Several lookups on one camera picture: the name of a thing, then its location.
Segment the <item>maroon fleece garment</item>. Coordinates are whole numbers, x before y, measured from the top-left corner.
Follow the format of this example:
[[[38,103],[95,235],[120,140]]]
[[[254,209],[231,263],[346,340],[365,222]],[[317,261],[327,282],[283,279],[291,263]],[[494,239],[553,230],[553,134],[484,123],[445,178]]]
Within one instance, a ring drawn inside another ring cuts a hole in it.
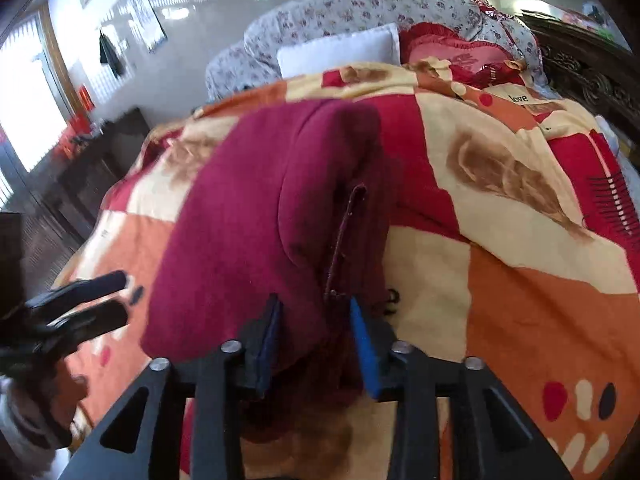
[[[172,230],[141,339],[149,356],[206,356],[282,302],[272,377],[241,406],[247,440],[340,426],[361,376],[349,305],[381,314],[392,166],[380,112],[306,100],[244,116],[196,177]]]

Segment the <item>dark wooden cabinet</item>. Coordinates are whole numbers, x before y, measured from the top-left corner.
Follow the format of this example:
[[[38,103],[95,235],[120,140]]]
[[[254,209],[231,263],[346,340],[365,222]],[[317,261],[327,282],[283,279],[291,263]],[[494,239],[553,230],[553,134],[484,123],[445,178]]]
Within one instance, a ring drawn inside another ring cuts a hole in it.
[[[28,179],[30,194],[51,221],[80,245],[96,225],[106,191],[126,176],[150,126],[139,107],[72,141],[71,158],[47,154]]]

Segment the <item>window with grille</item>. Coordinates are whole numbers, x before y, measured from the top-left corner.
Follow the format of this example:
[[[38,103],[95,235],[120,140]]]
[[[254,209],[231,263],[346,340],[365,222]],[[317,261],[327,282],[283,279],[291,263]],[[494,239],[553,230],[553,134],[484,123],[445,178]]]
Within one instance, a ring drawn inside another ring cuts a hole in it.
[[[1,206],[40,193],[60,164],[54,148],[70,118],[56,82],[39,13],[1,46]]]

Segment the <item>orange red patterned blanket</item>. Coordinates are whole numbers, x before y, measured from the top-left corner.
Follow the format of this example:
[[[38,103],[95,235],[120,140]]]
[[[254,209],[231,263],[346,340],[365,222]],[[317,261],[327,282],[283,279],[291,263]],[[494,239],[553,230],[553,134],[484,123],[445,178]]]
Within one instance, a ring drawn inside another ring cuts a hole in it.
[[[105,195],[61,283],[123,270],[129,323],[68,359],[100,420],[155,356],[142,348],[156,274],[192,185],[246,115],[306,100],[366,102],[392,166],[381,314],[436,358],[483,359],[572,477],[623,475],[639,444],[639,220],[608,142],[579,104],[477,89],[448,61],[352,63],[246,90],[152,130]],[[393,415],[363,395],[268,442],[249,476],[379,479]]]

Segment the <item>dark hanging garment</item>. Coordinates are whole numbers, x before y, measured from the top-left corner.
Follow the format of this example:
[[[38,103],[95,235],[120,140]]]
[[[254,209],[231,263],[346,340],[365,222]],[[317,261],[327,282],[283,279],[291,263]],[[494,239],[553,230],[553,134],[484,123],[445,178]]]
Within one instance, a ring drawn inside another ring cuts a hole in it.
[[[112,44],[110,38],[108,38],[104,32],[100,32],[99,47],[100,63],[108,66],[116,78],[124,76],[126,74],[125,66],[122,65],[122,61],[118,56],[114,44]]]

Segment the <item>floral quilt bundle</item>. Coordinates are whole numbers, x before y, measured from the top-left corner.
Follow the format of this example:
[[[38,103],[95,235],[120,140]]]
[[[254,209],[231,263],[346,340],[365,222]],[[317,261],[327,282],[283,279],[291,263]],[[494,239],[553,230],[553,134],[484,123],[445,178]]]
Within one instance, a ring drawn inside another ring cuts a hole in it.
[[[526,62],[536,86],[548,84],[534,33],[483,0],[291,0],[252,21],[242,40],[208,63],[208,99],[277,81],[277,52],[284,46],[388,23],[406,30],[423,22],[446,26],[465,40],[496,44]]]

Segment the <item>white pillow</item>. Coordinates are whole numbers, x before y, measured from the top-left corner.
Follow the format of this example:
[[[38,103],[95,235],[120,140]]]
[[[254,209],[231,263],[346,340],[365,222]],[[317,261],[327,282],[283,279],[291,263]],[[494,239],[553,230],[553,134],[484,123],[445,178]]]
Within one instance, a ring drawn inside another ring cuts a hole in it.
[[[399,65],[399,28],[390,23],[282,47],[277,52],[277,61],[284,79],[360,62]]]

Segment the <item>red embroidered pillow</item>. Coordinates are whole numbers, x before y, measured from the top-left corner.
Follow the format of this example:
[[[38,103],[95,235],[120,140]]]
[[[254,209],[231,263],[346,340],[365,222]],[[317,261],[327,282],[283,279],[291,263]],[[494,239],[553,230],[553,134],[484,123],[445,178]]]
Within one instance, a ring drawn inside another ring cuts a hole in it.
[[[422,22],[399,33],[400,58],[412,66],[428,58],[448,61],[452,79],[485,89],[497,84],[524,86],[527,65],[516,60],[498,44],[484,40],[469,41],[454,30],[439,24]]]

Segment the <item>dark carved wooden headboard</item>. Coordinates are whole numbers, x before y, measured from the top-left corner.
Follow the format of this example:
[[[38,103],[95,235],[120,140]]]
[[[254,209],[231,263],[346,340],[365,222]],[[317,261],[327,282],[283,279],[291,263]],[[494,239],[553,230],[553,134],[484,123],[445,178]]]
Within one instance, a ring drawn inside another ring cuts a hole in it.
[[[550,86],[638,144],[639,59],[594,32],[546,14],[526,11],[521,20],[538,40]]]

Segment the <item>wall calendar poster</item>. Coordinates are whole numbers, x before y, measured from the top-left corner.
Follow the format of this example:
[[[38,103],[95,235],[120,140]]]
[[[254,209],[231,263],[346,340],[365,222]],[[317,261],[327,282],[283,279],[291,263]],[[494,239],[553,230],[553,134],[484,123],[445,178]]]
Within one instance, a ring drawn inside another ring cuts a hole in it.
[[[128,0],[127,6],[146,50],[154,52],[167,37],[151,0]]]

